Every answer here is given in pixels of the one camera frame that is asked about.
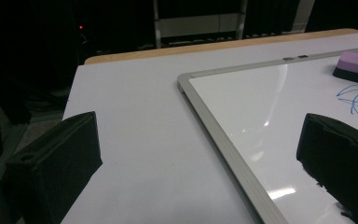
whiteboard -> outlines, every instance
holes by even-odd
[[[352,223],[296,160],[307,113],[358,129],[358,83],[332,76],[342,52],[178,78],[265,223]]]

whiteboard frame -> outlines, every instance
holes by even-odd
[[[194,111],[197,113],[201,122],[205,126],[207,132],[212,137],[214,143],[222,153],[232,173],[237,178],[243,191],[250,199],[256,212],[264,223],[288,223],[277,205],[270,199],[267,192],[264,190],[261,183],[252,172],[249,165],[241,156],[240,152],[234,147],[228,136],[217,122],[212,112],[203,102],[197,91],[190,83],[190,79],[214,75],[222,75],[225,73],[238,72],[242,70],[256,69],[273,65],[281,65],[288,63],[301,63],[305,61],[318,60],[329,57],[340,56],[344,51],[358,52],[358,49],[344,49],[339,51],[331,51],[321,54],[307,55],[306,57],[297,56],[283,58],[280,60],[249,63],[244,65],[225,67],[213,70],[199,71],[194,73],[182,74],[177,78],[177,84],[180,92],[191,103]]]

purple eraser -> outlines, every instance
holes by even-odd
[[[342,53],[333,76],[358,82],[358,53],[351,51]]]

white table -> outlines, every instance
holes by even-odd
[[[62,223],[254,223],[177,77],[354,48],[358,34],[79,66],[64,118],[96,112],[103,166]]]

wooden desk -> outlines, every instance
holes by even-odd
[[[63,118],[96,112],[103,165],[62,224],[260,223],[178,90],[178,76],[354,48],[358,34],[134,57],[173,49],[150,50],[79,66]]]
[[[279,42],[295,41],[295,40],[306,40],[306,39],[329,37],[335,35],[350,35],[350,34],[357,34],[357,33],[358,30],[354,30],[354,29],[338,29],[338,30],[330,30],[330,31],[295,34],[295,35],[268,36],[268,37],[254,38],[254,39],[234,40],[228,42],[192,45],[192,46],[168,48],[168,49],[151,49],[151,50],[144,50],[144,51],[94,56],[88,58],[85,61],[85,64],[108,63],[108,62],[124,61],[124,60],[131,60],[131,59],[142,59],[142,58],[167,56],[167,55],[174,55],[174,54],[200,52],[200,51],[214,50],[214,49],[231,49],[231,48],[238,48],[238,47],[245,47],[245,46],[252,46],[252,45],[262,45],[262,44],[279,43]]]

